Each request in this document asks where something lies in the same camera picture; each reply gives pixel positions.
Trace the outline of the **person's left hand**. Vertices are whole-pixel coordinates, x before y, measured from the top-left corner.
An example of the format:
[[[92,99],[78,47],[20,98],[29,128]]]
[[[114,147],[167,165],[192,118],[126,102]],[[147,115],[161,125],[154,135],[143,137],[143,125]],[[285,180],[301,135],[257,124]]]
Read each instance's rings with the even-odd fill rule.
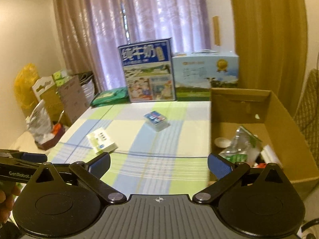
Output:
[[[1,190],[1,224],[6,223],[9,219],[14,206],[14,196],[18,196],[20,193],[21,190],[16,183],[14,184],[11,192],[8,195],[3,190]]]

